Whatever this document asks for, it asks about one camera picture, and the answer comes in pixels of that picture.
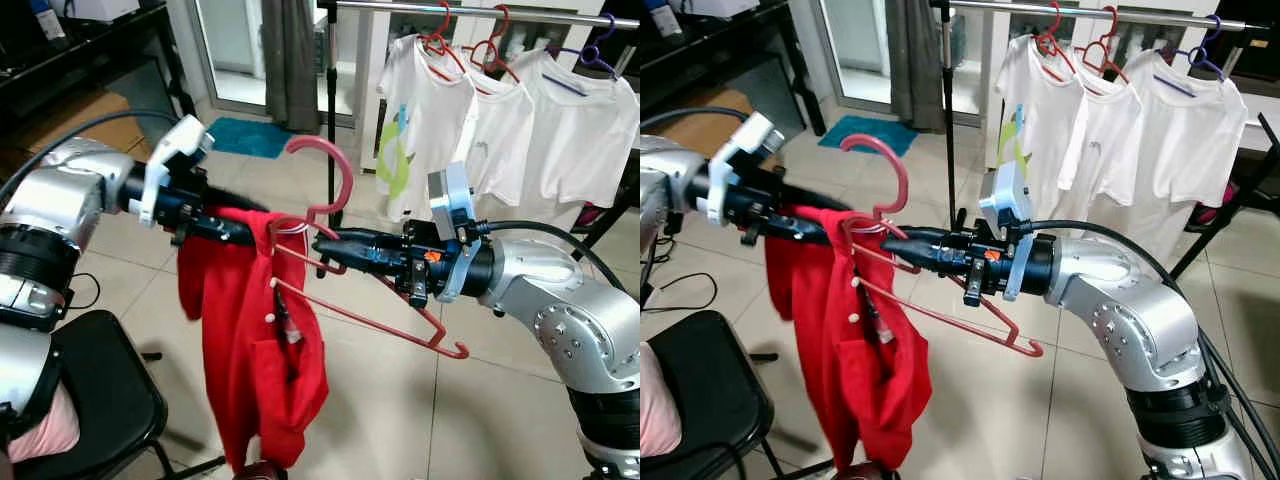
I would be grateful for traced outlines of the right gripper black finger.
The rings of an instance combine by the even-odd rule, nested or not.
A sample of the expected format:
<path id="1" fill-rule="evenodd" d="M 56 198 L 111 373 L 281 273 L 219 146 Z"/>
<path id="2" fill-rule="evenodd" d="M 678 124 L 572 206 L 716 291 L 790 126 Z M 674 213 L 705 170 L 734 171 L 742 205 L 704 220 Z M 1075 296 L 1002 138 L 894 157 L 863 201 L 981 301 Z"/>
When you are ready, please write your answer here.
<path id="1" fill-rule="evenodd" d="M 319 234 L 311 247 L 319 253 L 366 253 L 401 246 L 399 236 L 374 229 L 334 229 L 332 233 Z"/>
<path id="2" fill-rule="evenodd" d="M 401 271 L 401 255 L 392 251 L 332 251 L 323 255 L 320 273 L 338 273 L 355 269 L 371 275 L 397 275 Z"/>
<path id="3" fill-rule="evenodd" d="M 954 250 L 891 250 L 904 262 L 938 274 L 954 274 Z"/>
<path id="4" fill-rule="evenodd" d="M 899 227 L 881 241 L 888 252 L 925 252 L 945 246 L 952 232 L 938 227 Z"/>

